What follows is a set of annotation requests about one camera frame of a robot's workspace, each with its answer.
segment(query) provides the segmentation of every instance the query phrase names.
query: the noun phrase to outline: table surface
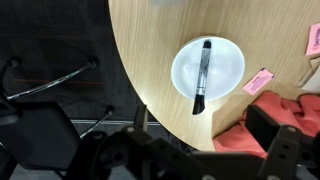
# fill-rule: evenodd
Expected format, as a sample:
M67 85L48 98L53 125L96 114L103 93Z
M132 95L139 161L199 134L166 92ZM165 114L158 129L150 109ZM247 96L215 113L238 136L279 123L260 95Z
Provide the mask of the table surface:
M304 93L297 83L309 67L304 53L319 7L319 0L109 0L120 56L139 97L166 129L203 151L214 150L212 137L258 97L261 91L251 96L242 87L261 68L276 75L263 90L290 99ZM246 68L231 93L193 116L194 102L179 94L170 72L180 48L204 35L236 43Z

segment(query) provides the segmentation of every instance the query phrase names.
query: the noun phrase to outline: pink paper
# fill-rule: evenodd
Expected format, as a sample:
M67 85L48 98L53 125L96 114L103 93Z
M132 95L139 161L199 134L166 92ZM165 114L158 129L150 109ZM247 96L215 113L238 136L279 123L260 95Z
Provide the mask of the pink paper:
M320 53L320 23L311 26L306 56Z
M242 89L251 95L255 95L259 89L267 84L274 75L265 68L261 69Z

